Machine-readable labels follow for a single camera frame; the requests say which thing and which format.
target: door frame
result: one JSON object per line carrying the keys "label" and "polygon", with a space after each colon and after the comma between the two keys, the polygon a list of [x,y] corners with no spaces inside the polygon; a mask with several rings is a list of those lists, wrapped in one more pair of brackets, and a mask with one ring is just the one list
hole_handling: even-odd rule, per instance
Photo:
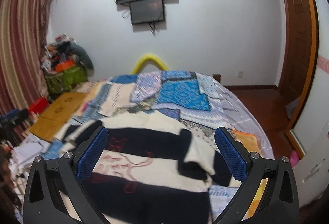
{"label": "door frame", "polygon": [[[318,57],[318,50],[319,50],[319,22],[317,17],[317,10],[316,10],[316,3],[315,0],[308,0],[310,5],[310,16],[311,16],[311,51],[310,51],[310,62],[309,67],[307,70],[306,80],[305,84],[302,90],[302,94],[299,98],[297,107],[295,109],[294,114],[292,115],[292,118],[290,119],[290,122],[285,130],[285,134],[293,144],[294,148],[296,149],[296,152],[298,153],[300,158],[303,158],[305,155],[305,152],[301,145],[299,144],[298,140],[293,134],[292,129],[295,127],[300,114],[302,113],[304,106],[306,104],[307,98],[310,93],[310,89],[312,86],[315,69],[316,69],[316,63],[317,63],[317,57]],[[287,33],[286,33],[286,49],[285,49],[285,57],[283,61],[283,68],[281,73],[281,79],[278,87],[278,91],[282,88],[282,83],[284,79],[284,72],[287,66],[287,53],[289,51],[289,14],[288,14],[288,5],[287,0],[284,0],[285,3],[285,11],[286,11],[286,27],[287,27]]]}

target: pink wall border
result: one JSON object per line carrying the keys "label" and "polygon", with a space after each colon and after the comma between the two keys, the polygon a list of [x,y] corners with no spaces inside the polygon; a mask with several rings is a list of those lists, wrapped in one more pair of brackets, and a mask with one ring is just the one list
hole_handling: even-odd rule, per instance
{"label": "pink wall border", "polygon": [[317,67],[329,74],[329,60],[321,55],[317,59]]}

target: curtain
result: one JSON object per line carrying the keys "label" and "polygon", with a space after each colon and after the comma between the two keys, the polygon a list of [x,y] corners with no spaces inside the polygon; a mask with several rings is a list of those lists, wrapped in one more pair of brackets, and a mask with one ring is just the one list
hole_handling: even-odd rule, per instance
{"label": "curtain", "polygon": [[51,0],[0,0],[0,114],[48,96],[40,67]]}

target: baseboard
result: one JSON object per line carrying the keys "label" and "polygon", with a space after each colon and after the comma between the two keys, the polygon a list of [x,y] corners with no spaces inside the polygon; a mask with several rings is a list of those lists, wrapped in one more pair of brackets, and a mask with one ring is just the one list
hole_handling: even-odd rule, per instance
{"label": "baseboard", "polygon": [[288,137],[288,139],[291,141],[291,143],[292,143],[293,147],[295,148],[299,158],[302,159],[305,156],[305,151],[302,148],[302,146],[300,145],[299,141],[296,139],[293,131],[292,130],[286,130],[285,134]]}
{"label": "baseboard", "polygon": [[232,85],[224,87],[229,91],[278,89],[278,87],[275,85]]}

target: green bag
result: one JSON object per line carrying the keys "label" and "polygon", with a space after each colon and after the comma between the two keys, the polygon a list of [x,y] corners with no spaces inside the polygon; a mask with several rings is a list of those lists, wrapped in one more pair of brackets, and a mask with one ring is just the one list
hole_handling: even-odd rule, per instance
{"label": "green bag", "polygon": [[56,75],[45,75],[48,92],[53,94],[70,92],[81,82],[88,81],[85,70],[77,65]]}

